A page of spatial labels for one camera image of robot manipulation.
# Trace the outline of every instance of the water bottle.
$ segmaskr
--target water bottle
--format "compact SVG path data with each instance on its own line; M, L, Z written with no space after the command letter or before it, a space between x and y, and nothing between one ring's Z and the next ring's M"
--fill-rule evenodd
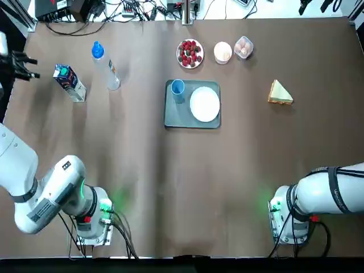
M92 56L97 69L107 80L107 88L110 90L118 89L120 77L110 57L105 53L103 46L98 41L93 43Z

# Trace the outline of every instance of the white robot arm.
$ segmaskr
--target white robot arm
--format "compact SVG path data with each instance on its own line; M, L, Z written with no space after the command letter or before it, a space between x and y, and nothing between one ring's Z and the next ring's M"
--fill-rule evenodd
M362 212L363 193L364 163L318 168L297 184L278 188L268 202L273 236L282 244L294 244L293 235L304 243L311 215Z
M85 185L82 161L67 155L41 180L35 178L37 167L35 151L0 123L0 186L15 203L18 228L35 234L62 209L76 217L79 236L102 242L110 230L100 220L110 217L105 211L112 203L102 188Z

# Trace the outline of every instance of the blue cup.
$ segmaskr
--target blue cup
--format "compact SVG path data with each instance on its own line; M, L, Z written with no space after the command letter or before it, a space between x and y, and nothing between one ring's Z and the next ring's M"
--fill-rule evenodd
M171 84L173 97L178 104L184 102L184 82L183 80L174 80Z

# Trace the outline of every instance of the sandwich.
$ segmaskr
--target sandwich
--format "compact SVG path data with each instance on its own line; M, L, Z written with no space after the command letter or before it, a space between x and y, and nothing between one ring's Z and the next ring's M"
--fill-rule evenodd
M268 102L273 104L292 104L293 98L278 80L274 80L268 96Z

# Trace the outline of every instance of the table surface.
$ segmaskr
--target table surface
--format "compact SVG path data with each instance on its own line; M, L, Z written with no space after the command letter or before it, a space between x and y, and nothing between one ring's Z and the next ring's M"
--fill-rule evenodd
M317 17L341 17L343 15L341 9L338 9L335 13L333 12L332 5L330 5L324 13L321 12L320 7L324 0L314 0L306 8L303 15L300 15L298 10L300 8L300 0L274 0L269 2L268 0L251 0L248 6L244 7L237 3L235 0L201 0L200 11L197 14L197 19L202 19L206 15L208 8L211 7L207 13L206 19L242 19L244 18L250 10L253 9L254 2L257 2L257 12L250 15L249 18L317 18ZM110 4L106 5L106 13L108 16L115 11L114 14L118 14L122 10L122 5L120 7L115 4L120 3L120 0L108 0ZM167 5L166 0L155 0L158 6ZM31 16L35 14L35 0L32 0L28 13ZM151 14L153 5L150 3L144 3L143 7L148 14ZM105 18L102 14L95 19L95 22L100 22ZM155 20L164 20L164 16L161 13L157 13ZM115 20L127 21L129 18L123 18L121 15L115 17ZM166 20L175 20L172 16L166 18Z
M233 45L242 35L254 43L252 57L218 65L214 45ZM206 52L191 71L175 60L185 38ZM114 92L94 73L94 40L121 74ZM127 215L140 256L265 256L273 247L267 201L280 185L319 166L363 161L364 57L346 18L109 23L84 37L59 37L41 24L25 51L38 59L41 78L15 83L5 125L38 153L38 179L64 155L80 157L86 183L105 188ZM52 78L56 63L75 70L87 86L86 103L72 103ZM173 78L220 84L219 129L164 128L164 86ZM292 94L292 106L267 103L275 79ZM0 204L0 257L67 255L58 217L38 235L26 235L3 189ZM362 216L322 218L332 233L330 255L364 254ZM317 229L302 255L320 255L324 245ZM94 254L125 255L124 244L114 233L112 245ZM281 247L284 254L292 247Z

